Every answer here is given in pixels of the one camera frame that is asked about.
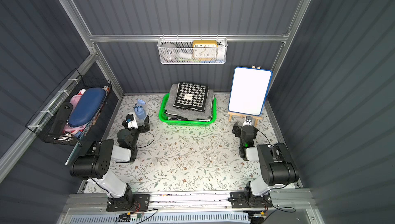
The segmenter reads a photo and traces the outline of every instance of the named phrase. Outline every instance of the zip tie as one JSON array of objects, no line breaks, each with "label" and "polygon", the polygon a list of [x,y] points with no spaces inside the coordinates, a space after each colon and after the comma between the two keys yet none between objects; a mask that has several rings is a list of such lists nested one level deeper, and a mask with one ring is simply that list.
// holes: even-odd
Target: zip tie
[{"label": "zip tie", "polygon": [[66,90],[58,90],[58,92],[65,92],[67,95],[69,95]]},{"label": "zip tie", "polygon": [[51,111],[46,110],[46,111],[40,111],[40,113],[49,113],[49,115],[51,115],[51,117],[53,117],[53,114],[51,113]]},{"label": "zip tie", "polygon": [[68,80],[74,80],[76,83],[78,83],[77,78],[69,78]]},{"label": "zip tie", "polygon": [[42,130],[41,125],[28,125],[28,128],[37,128],[38,130]]}]

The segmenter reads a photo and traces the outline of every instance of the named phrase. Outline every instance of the basket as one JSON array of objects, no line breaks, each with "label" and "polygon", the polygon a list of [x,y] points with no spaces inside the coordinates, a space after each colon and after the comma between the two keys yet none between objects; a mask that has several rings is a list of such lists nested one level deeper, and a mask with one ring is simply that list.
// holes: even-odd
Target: basket
[{"label": "basket", "polygon": [[215,121],[215,119],[217,118],[216,100],[215,100],[215,97],[214,97],[214,100],[213,100],[213,117],[208,122],[188,121],[188,120],[185,120],[185,121],[184,120],[167,120],[167,116],[165,115],[165,106],[166,106],[167,100],[169,99],[169,95],[170,95],[170,93],[166,94],[163,97],[163,101],[162,101],[162,104],[160,106],[159,119],[162,122],[165,122],[165,123],[170,124],[170,125],[181,125],[181,126],[189,126],[189,127],[207,127],[211,123],[213,123]]},{"label": "basket", "polygon": [[[162,64],[224,64],[226,62],[226,49],[228,42],[226,38],[222,40],[217,39],[218,48],[207,48],[211,50],[213,57],[207,59],[195,59],[193,57],[194,49],[192,43],[196,38],[159,38],[158,51],[160,62]],[[165,44],[173,44],[176,48],[164,47]]]},{"label": "basket", "polygon": [[[55,144],[63,144],[63,145],[71,145],[75,146],[77,143],[79,144],[82,139],[86,136],[88,131],[90,130],[91,126],[95,125],[97,118],[101,114],[101,110],[104,107],[107,97],[112,91],[112,86],[111,82],[106,79],[100,79],[100,78],[93,78],[90,76],[86,75],[80,75],[75,79],[72,79],[72,83],[63,91],[60,91],[62,94],[56,98],[50,107],[45,110],[45,111],[40,111],[41,108],[39,108],[36,112],[37,113],[44,113],[42,118],[39,119],[37,125],[30,125],[32,121],[35,118],[35,115],[33,115],[30,120],[27,122],[26,127],[31,130],[33,133],[36,134],[38,138],[40,138],[43,142],[45,143],[55,143]],[[105,99],[102,101],[101,107],[98,109],[96,112],[95,116],[91,119],[86,124],[86,127],[84,131],[81,134],[80,138],[74,137],[74,136],[51,136],[49,135],[49,130],[52,127],[52,124],[54,123],[54,120],[56,118],[56,114],[59,110],[59,107],[62,105],[64,102],[69,102],[72,96],[76,95],[81,89],[88,89],[88,88],[94,88],[94,87],[104,87],[108,86],[109,89],[107,91]]]}]

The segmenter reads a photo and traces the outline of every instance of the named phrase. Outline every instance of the black and white scarf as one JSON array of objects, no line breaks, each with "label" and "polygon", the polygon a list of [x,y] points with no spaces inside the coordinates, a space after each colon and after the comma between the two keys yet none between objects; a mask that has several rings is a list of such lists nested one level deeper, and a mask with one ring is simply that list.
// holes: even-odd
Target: black and white scarf
[{"label": "black and white scarf", "polygon": [[209,88],[194,83],[179,83],[173,107],[204,112]]}]

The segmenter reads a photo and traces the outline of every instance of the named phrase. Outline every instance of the gray towel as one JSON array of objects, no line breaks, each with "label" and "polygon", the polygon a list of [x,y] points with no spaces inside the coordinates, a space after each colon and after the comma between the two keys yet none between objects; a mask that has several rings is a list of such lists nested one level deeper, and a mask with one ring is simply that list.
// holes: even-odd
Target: gray towel
[{"label": "gray towel", "polygon": [[[169,117],[168,118],[168,120],[170,120],[171,118],[176,118],[176,119],[178,119],[178,120],[188,120],[188,119],[186,119],[186,118],[184,118],[184,117],[181,117],[181,116],[179,116],[179,115],[173,115],[173,114],[169,114],[168,112],[167,112],[167,110],[166,110],[166,112],[165,112],[165,115],[167,116],[167,117]],[[201,122],[209,122],[209,121],[211,121],[211,119],[189,119],[189,121],[201,121]]]},{"label": "gray towel", "polygon": [[169,100],[167,100],[165,109],[169,114],[178,115],[184,118],[190,119],[211,119],[213,115],[213,100],[214,100],[214,91],[209,89],[209,93],[207,95],[207,101],[204,112],[197,112],[191,110],[183,110],[179,108],[173,107],[175,98],[177,96],[177,86],[178,84],[173,84],[170,89]]}]

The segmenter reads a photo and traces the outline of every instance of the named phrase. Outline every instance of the mounting plate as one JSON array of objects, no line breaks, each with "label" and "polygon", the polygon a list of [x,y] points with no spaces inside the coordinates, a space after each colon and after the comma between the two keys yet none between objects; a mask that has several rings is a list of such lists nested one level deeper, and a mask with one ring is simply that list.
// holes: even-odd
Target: mounting plate
[{"label": "mounting plate", "polygon": [[266,205],[266,207],[273,206],[273,203],[271,202],[270,194],[264,195],[263,197],[252,196],[250,198],[250,201],[248,202],[249,205],[244,200],[244,193],[243,192],[230,192],[230,197],[231,198],[238,198],[237,201],[231,202],[233,209],[252,208],[252,207],[253,208],[259,208],[259,207],[264,208],[265,205]]},{"label": "mounting plate", "polygon": [[[139,211],[148,210],[150,194],[134,194],[132,198],[132,202],[140,203]],[[135,207],[132,205],[124,205],[124,204],[107,204],[106,208],[107,212],[113,211],[135,211]]]}]

